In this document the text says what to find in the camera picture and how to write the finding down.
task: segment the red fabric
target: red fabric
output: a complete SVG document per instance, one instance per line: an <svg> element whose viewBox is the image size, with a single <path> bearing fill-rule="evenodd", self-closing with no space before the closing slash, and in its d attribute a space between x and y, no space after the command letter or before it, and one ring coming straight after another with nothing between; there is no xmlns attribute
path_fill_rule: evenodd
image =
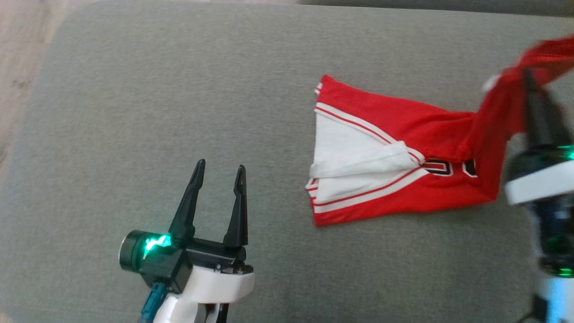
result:
<svg viewBox="0 0 574 323"><path fill-rule="evenodd" d="M433 212L495 200L506 141L525 130L522 73L527 66L533 67L539 84L565 74L574 67L574 35L543 41L526 51L516 66L502 72L477 113L452 112L368 93L323 76L318 102L374 124L421 152L426 160L451 162L453 175L425 175L385 197L315 213L315 224L339 224L402 212ZM462 163L471 159L475 161L477 177L462 171Z"/></svg>

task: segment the gray fabric surface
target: gray fabric surface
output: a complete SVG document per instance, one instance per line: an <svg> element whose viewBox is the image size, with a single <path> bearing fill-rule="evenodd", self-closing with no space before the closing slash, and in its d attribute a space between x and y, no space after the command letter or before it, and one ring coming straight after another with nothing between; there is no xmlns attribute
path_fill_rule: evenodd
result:
<svg viewBox="0 0 574 323"><path fill-rule="evenodd" d="M0 307L16 323L133 322L147 288L120 270L120 243L167 230L205 158L197 237L223 238L237 165L248 170L257 281L230 322L512 322L529 305L530 226L502 194L314 227L313 89L328 73L476 110L492 73L573 30L565 18L448 11L92 5L59 30L14 147Z"/></svg>

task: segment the jersey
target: jersey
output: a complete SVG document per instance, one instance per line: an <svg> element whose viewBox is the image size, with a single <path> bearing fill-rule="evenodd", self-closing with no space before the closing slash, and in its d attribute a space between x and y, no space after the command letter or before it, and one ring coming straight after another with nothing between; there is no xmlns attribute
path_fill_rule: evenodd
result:
<svg viewBox="0 0 574 323"><path fill-rule="evenodd" d="M306 185L315 224L495 200L506 142L524 129L524 66L537 66L538 82L550 82L574 67L574 37L526 52L477 113L368 93L323 76Z"/></svg>

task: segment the jersey number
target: jersey number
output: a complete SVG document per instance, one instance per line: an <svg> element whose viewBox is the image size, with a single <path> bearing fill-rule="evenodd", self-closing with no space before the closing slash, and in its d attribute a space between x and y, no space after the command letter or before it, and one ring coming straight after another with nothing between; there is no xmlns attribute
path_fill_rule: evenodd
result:
<svg viewBox="0 0 574 323"><path fill-rule="evenodd" d="M440 159L429 159L422 165L431 174L437 176L452 176L454 170L450 161ZM478 177L474 159L469 159L462 164L463 172L469 177Z"/></svg>

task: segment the green led light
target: green led light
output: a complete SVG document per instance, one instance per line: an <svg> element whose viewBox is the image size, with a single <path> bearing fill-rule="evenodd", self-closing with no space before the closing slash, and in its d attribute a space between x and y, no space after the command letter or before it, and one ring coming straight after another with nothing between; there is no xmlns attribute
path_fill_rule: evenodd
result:
<svg viewBox="0 0 574 323"><path fill-rule="evenodd" d="M574 145L558 146L558 149L565 150L564 157L574 159Z"/></svg>
<svg viewBox="0 0 574 323"><path fill-rule="evenodd" d="M162 235L158 239L146 239L145 240L145 248L143 251L143 258L148 255L148 253L156 246L159 245L160 247L167 247L172 244L172 238L167 234Z"/></svg>
<svg viewBox="0 0 574 323"><path fill-rule="evenodd" d="M570 268L560 268L558 270L558 276L562 277L574 277L574 271Z"/></svg>

